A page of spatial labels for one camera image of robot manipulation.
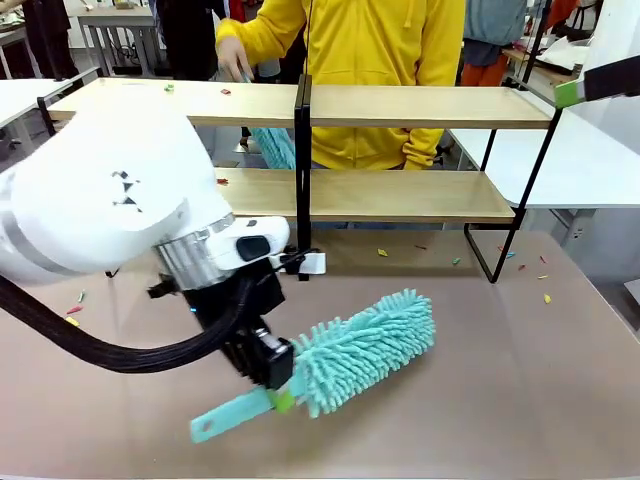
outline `wooden shelf board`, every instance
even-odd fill
[[[173,93],[164,91],[169,83]],[[120,88],[157,90],[194,125],[293,127],[295,85],[101,78],[54,103],[49,113],[54,120],[69,119],[86,105],[109,101]]]
[[[174,92],[164,87],[174,84]],[[293,127],[297,86],[103,78],[49,108],[65,120],[85,105],[109,101],[120,88],[157,90],[194,125]],[[231,91],[224,95],[221,90]],[[311,123],[322,127],[528,128],[550,118],[503,87],[386,87],[316,85]]]
[[[317,85],[311,124],[323,127],[545,129],[550,117],[506,87]]]
[[[295,172],[217,168],[238,216],[296,216]],[[513,211],[484,173],[313,170],[314,221],[510,223]]]

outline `red debris piece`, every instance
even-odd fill
[[[73,307],[71,310],[67,312],[67,315],[73,315],[74,313],[80,312],[84,307],[78,305],[77,307]]]

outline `person's right hand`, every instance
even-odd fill
[[[218,43],[218,65],[236,82],[244,82],[242,74],[253,80],[247,52],[237,37],[226,37]]]

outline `person in yellow hoodie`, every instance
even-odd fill
[[[452,86],[465,0],[265,0],[248,23],[223,20],[220,66],[236,81],[250,65],[283,57],[305,25],[313,83]],[[313,129],[313,161],[332,169],[420,170],[442,130]]]

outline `gray jacket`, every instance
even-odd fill
[[[524,32],[527,0],[467,0],[464,38],[508,45]]]

